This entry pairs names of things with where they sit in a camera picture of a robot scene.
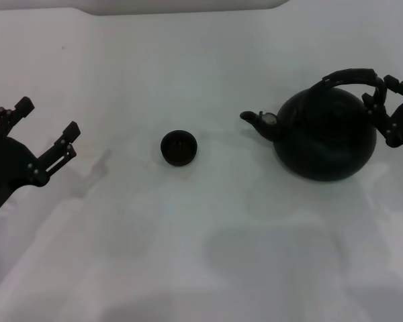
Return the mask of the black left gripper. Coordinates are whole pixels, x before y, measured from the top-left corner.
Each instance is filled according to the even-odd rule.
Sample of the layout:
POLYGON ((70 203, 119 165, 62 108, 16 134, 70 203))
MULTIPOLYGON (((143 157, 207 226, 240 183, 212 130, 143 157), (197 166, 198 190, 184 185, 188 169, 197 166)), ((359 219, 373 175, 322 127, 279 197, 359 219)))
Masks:
POLYGON ((23 186, 45 186, 77 153, 73 142, 81 131, 75 121, 63 130, 62 135, 41 156, 12 138, 10 131, 34 110, 30 98, 23 97, 14 109, 0 107, 0 208, 8 198, 23 186))

